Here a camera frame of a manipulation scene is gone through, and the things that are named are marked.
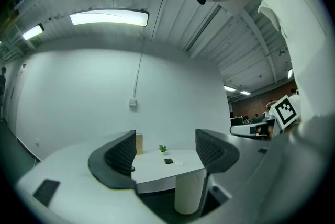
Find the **light fixture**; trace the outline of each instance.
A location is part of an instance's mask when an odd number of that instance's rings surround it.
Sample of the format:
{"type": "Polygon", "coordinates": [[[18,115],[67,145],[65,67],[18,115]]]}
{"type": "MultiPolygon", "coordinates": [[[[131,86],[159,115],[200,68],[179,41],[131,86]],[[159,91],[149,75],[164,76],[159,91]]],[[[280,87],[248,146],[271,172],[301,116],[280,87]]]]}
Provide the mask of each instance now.
{"type": "Polygon", "coordinates": [[[242,91],[241,94],[246,95],[246,96],[251,95],[249,92],[246,92],[246,91],[242,91]]]}
{"type": "Polygon", "coordinates": [[[149,13],[131,9],[97,9],[70,15],[73,25],[86,23],[125,23],[139,26],[148,24],[149,13]]]}
{"type": "Polygon", "coordinates": [[[229,92],[234,92],[236,89],[225,86],[225,90],[227,90],[229,92]]]}
{"type": "Polygon", "coordinates": [[[44,32],[44,28],[42,26],[42,24],[38,24],[37,26],[33,27],[32,29],[28,30],[25,34],[22,35],[22,37],[25,40],[29,40],[30,38],[41,34],[42,32],[44,32]]]}
{"type": "Polygon", "coordinates": [[[293,69],[288,70],[287,78],[290,79],[293,74],[293,69]]]}

